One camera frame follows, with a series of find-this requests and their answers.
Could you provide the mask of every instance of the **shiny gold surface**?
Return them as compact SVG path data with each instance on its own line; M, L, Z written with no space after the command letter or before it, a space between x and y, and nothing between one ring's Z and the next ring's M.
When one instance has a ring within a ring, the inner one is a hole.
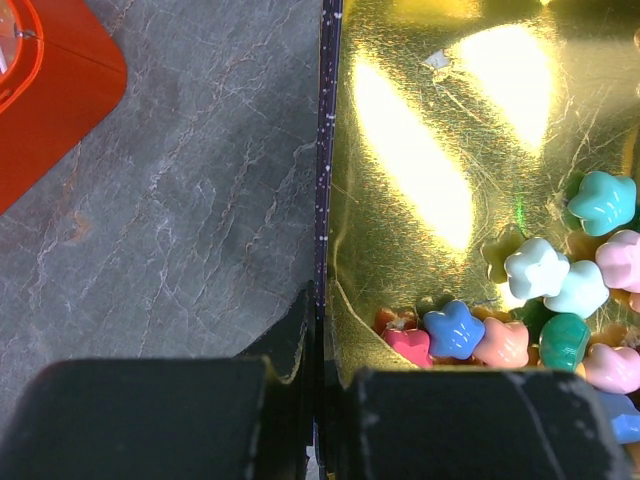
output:
M640 178L640 15L594 5L347 0L328 292L343 381L390 366L367 326L382 305L520 306L480 246L517 224L566 251L572 172ZM432 68L439 50L450 65ZM610 301L589 320L612 321L638 318Z

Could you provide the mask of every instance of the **gold container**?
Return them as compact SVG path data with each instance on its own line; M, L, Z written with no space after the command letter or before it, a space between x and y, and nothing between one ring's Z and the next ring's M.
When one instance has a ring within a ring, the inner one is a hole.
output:
M449 293L508 311L480 247L507 225L567 252L576 172L639 179L640 5L345 0L327 314L341 381L412 368L381 306ZM593 331L638 322L609 300Z

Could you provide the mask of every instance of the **gray stone surface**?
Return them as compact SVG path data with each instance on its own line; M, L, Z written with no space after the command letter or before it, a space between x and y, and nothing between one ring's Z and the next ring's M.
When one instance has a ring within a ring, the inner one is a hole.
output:
M320 3L88 3L128 90L0 218L0 428L56 360L235 354L313 273Z

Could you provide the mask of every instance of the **teal flower bead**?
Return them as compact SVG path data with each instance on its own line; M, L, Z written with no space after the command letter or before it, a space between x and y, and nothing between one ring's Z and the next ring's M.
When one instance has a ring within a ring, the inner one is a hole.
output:
M605 172L588 173L567 208L580 219L588 235L605 235L633 220L636 184L629 177L614 177Z
M582 362L591 332L579 316L561 313L549 320L540 333L540 360L547 368L575 371Z

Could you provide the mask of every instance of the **bead pile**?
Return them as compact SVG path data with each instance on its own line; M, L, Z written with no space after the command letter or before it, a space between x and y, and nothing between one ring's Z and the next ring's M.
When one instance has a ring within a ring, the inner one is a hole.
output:
M600 334L592 336L585 322L610 296L640 312L640 233L616 231L635 217L636 184L591 172L567 209L588 237L600 237L586 242L596 247L592 255L578 255L577 261L573 255L571 263L547 240L527 239L516 226L482 247L489 279L508 283L511 294L526 301L524 308L490 312L451 299L420 316L415 309L381 309L374 330L422 368L539 365L575 372L599 390L618 441L638 442L640 412L626 394L640 389L640 354L619 346L622 338L600 343Z

